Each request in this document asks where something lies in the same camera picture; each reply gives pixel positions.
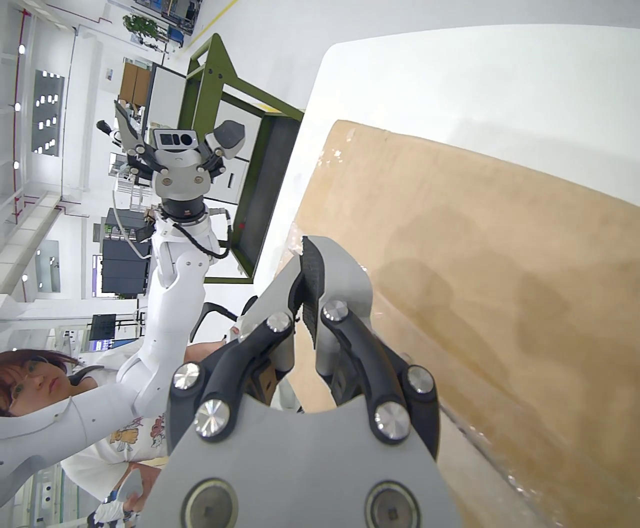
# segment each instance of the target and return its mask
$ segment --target round metal fastener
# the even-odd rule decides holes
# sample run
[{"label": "round metal fastener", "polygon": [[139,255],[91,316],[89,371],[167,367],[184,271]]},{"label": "round metal fastener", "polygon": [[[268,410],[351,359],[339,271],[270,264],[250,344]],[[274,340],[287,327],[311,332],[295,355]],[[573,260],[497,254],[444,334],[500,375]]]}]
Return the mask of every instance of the round metal fastener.
[{"label": "round metal fastener", "polygon": [[219,399],[210,399],[198,407],[193,421],[196,433],[202,438],[212,438],[229,423],[229,405]]},{"label": "round metal fastener", "polygon": [[222,479],[198,484],[184,505],[186,528],[232,528],[238,516],[238,499],[231,485]]},{"label": "round metal fastener", "polygon": [[173,386],[180,390],[193,387],[198,381],[200,367],[196,363],[185,363],[178,367],[173,375]]},{"label": "round metal fastener", "polygon": [[275,333],[284,332],[291,325],[291,319],[284,312],[276,312],[267,318],[267,326]]},{"label": "round metal fastener", "polygon": [[367,528],[417,528],[420,509],[402,484],[382,482],[373,487],[365,502]]},{"label": "round metal fastener", "polygon": [[420,365],[411,365],[407,370],[406,377],[409,385],[418,394],[428,394],[433,390],[433,377],[429,371]]},{"label": "round metal fastener", "polygon": [[349,315],[349,308],[344,301],[329,301],[323,306],[322,313],[329,321],[337,323]]},{"label": "round metal fastener", "polygon": [[376,407],[374,421],[383,435],[389,440],[404,440],[411,431],[411,418],[402,405],[387,401]]}]

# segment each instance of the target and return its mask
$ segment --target cardboard sheet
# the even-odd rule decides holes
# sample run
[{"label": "cardboard sheet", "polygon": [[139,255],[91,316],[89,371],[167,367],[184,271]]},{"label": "cardboard sheet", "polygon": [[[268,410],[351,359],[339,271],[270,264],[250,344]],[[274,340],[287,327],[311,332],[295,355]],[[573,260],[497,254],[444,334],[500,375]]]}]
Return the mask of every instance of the cardboard sheet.
[{"label": "cardboard sheet", "polygon": [[[338,121],[296,224],[367,269],[374,329],[435,375],[446,408],[549,522],[640,525],[638,207]],[[310,343],[296,340],[292,386],[306,411],[324,410]]]}]

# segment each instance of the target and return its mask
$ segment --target printed cartoon graphic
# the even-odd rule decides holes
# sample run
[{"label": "printed cartoon graphic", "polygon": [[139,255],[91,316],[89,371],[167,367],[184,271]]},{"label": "printed cartoon graphic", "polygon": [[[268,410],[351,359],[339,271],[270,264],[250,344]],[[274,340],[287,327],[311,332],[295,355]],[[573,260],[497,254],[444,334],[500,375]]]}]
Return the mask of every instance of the printed cartoon graphic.
[{"label": "printed cartoon graphic", "polygon": [[138,417],[122,429],[111,434],[110,444],[118,444],[118,451],[133,451],[133,444],[138,441],[138,428],[142,425],[142,417]]},{"label": "printed cartoon graphic", "polygon": [[156,418],[156,423],[151,427],[151,438],[153,442],[151,447],[160,447],[164,440],[164,414]]},{"label": "printed cartoon graphic", "polygon": [[[138,441],[138,436],[140,434],[140,427],[144,426],[142,422],[143,418],[138,417],[133,420],[130,424],[126,425],[126,427],[122,429],[118,429],[115,433],[111,434],[109,438],[110,444],[115,444],[118,442],[118,451],[133,451],[133,445]],[[162,445],[164,441],[164,414],[158,416],[156,421],[151,426],[151,432],[149,433],[151,436],[151,447],[158,448]]]}]

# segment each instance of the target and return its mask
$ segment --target green frame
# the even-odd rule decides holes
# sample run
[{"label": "green frame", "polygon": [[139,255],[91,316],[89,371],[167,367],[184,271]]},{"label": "green frame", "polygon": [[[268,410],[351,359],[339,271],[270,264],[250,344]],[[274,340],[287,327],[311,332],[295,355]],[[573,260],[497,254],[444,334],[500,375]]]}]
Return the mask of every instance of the green frame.
[{"label": "green frame", "polygon": [[[201,66],[198,58],[207,53],[207,51],[207,59]],[[226,84],[276,109],[277,112],[264,111],[243,99],[224,92],[223,88]],[[220,101],[224,101],[245,112],[249,112],[259,117],[262,122],[258,129],[258,135],[251,154],[251,161],[247,168],[231,239],[231,252],[234,254],[234,257],[247,277],[206,277],[205,284],[252,284],[257,262],[255,264],[251,263],[242,251],[239,250],[241,235],[237,224],[239,223],[239,218],[244,218],[244,214],[249,207],[251,197],[257,185],[262,160],[268,147],[273,119],[264,119],[264,117],[282,116],[295,119],[296,121],[302,121],[304,112],[240,79],[236,74],[233,64],[231,64],[231,59],[222,43],[220,35],[215,33],[198,48],[189,61],[182,106],[180,107],[180,117],[178,119],[178,128],[195,130],[198,137],[203,138],[205,134],[211,132],[216,122]]]}]

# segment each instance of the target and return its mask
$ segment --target white tabletop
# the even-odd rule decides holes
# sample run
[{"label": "white tabletop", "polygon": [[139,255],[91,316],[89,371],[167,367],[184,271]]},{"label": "white tabletop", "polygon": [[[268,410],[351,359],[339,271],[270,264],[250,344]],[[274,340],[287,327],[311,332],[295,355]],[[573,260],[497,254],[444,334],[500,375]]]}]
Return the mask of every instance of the white tabletop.
[{"label": "white tabletop", "polygon": [[480,152],[640,205],[640,30],[441,29],[331,47],[255,277],[273,279],[336,120]]}]

